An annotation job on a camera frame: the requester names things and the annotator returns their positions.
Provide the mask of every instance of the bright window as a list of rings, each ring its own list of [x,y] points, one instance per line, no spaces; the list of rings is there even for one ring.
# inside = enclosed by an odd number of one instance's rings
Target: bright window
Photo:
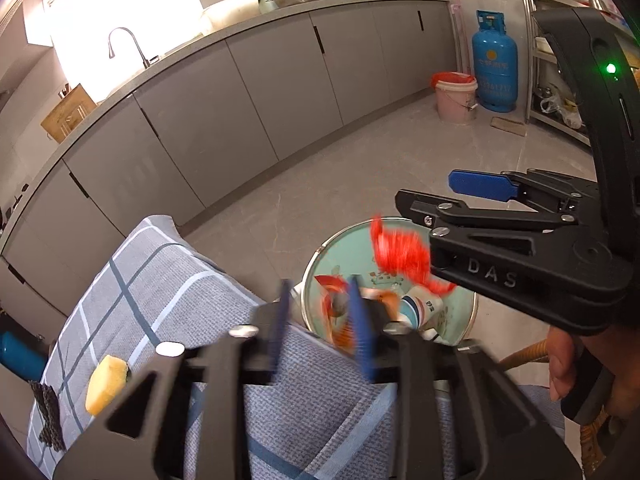
[[[78,83],[102,101],[142,69],[142,59],[124,30],[135,35],[147,59],[164,54],[199,32],[199,0],[45,0],[47,22],[69,84]]]

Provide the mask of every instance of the red plastic bag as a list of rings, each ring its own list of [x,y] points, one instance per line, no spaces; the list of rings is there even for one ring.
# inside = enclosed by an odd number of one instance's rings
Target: red plastic bag
[[[404,274],[416,285],[422,285],[438,296],[455,288],[453,283],[433,279],[429,249],[417,232],[385,229],[378,216],[371,222],[370,233],[376,263],[383,272]]]
[[[445,83],[472,83],[476,78],[469,74],[463,74],[462,72],[438,72],[431,77],[431,88],[436,88],[438,81],[444,81]]]

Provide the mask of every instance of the floor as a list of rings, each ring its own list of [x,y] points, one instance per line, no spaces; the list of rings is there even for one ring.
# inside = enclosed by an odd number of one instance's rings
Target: floor
[[[234,197],[186,239],[255,294],[271,300],[282,278],[300,280],[314,251],[335,232],[373,215],[397,214],[394,195],[401,188],[454,196],[447,175],[456,168],[539,168],[595,180],[586,147],[536,124],[527,125],[525,137],[497,130],[489,126],[493,115],[479,108],[470,126],[444,124],[429,95],[382,117],[367,118]],[[464,200],[476,207],[506,206],[480,198]],[[538,320],[480,298],[472,337],[501,358],[543,339],[546,329]],[[513,377],[546,386],[548,367],[525,365],[514,370]],[[573,424],[568,429],[572,450],[576,429]]]

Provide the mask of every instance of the cabinet door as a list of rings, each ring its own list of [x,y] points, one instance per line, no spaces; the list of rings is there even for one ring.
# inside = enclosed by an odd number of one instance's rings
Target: cabinet door
[[[89,285],[60,260],[23,218],[11,231],[2,256],[33,290],[66,316]]]
[[[369,4],[314,10],[342,122],[348,124],[389,103],[385,61]]]
[[[41,335],[47,343],[58,337],[66,321],[24,278],[11,272],[4,258],[0,258],[0,301],[9,316],[33,335]]]
[[[424,25],[422,43],[428,60],[428,79],[436,72],[455,72],[456,43],[447,2],[416,2]]]
[[[414,2],[372,4],[389,80],[391,100],[397,101],[429,86],[424,21]]]
[[[165,70],[134,95],[205,206],[278,160],[224,41]]]
[[[88,287],[124,241],[59,160],[22,215],[38,238]]]
[[[204,209],[133,95],[100,118],[63,158],[123,235],[149,215],[170,215],[182,225]]]
[[[342,126],[308,14],[252,28],[226,42],[280,160]]]

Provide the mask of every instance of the yellow sponge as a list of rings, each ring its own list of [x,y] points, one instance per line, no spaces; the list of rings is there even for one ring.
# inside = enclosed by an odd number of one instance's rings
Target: yellow sponge
[[[127,382],[127,363],[117,357],[106,355],[91,374],[84,404],[87,412],[98,415]]]

